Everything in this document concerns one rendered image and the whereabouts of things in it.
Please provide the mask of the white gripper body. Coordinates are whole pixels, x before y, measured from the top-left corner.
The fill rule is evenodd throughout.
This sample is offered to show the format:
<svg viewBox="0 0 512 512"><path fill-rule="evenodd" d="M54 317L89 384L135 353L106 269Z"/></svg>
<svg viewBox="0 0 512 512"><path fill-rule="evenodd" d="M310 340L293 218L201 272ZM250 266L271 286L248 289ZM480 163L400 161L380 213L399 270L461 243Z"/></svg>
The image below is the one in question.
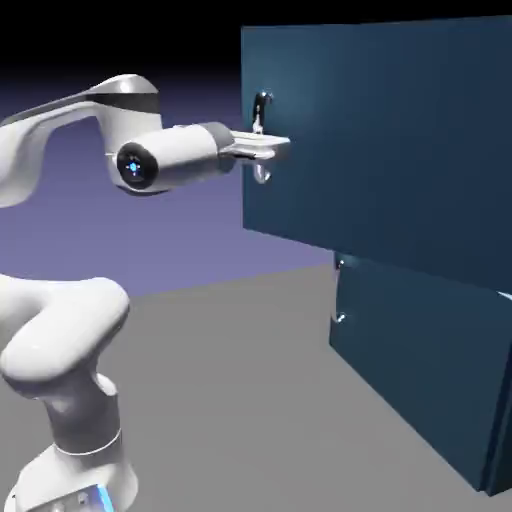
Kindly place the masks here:
<svg viewBox="0 0 512 512"><path fill-rule="evenodd" d="M228 154L237 158L270 160L275 158L291 141L288 137L232 131L234 142L228 147Z"/></svg>

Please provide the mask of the long curved silver door handle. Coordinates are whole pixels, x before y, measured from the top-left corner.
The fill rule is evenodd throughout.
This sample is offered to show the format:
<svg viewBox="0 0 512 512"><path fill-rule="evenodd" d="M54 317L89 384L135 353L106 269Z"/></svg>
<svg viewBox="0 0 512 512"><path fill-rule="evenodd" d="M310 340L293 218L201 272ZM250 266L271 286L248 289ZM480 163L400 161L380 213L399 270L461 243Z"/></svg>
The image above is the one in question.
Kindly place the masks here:
<svg viewBox="0 0 512 512"><path fill-rule="evenodd" d="M252 132L254 134L264 134L265 110L272 100L272 94L266 91L259 91L255 95L252 107ZM263 156L257 156L257 163L252 164L254 179L260 185L264 185L271 178L271 173L262 163L263 159Z"/></svg>

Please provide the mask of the large dark blue cabinet door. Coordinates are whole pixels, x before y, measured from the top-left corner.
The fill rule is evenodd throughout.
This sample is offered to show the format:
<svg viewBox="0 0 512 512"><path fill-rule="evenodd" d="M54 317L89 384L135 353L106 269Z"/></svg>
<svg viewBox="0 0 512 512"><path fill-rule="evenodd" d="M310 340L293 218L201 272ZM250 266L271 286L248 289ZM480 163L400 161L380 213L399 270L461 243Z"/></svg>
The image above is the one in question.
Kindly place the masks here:
<svg viewBox="0 0 512 512"><path fill-rule="evenodd" d="M247 229L512 294L512 15L241 32Z"/></svg>

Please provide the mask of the small dark blue cabinet door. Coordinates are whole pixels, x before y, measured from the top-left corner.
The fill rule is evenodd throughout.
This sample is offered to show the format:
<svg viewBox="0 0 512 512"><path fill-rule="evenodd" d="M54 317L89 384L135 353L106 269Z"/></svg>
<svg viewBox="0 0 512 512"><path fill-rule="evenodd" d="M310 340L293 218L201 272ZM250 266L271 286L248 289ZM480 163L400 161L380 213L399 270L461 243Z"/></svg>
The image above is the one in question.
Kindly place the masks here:
<svg viewBox="0 0 512 512"><path fill-rule="evenodd" d="M335 253L329 343L474 489L512 334L512 295Z"/></svg>

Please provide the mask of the dark blue cabinet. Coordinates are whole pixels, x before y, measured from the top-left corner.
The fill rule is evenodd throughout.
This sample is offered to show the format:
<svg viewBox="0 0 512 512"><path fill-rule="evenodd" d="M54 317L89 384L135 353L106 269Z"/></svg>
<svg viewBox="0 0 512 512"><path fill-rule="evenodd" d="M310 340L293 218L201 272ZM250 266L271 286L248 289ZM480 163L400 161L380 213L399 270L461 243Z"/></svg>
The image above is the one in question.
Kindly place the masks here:
<svg viewBox="0 0 512 512"><path fill-rule="evenodd" d="M492 435L482 474L482 489L488 496L512 489L512 334L500 384Z"/></svg>

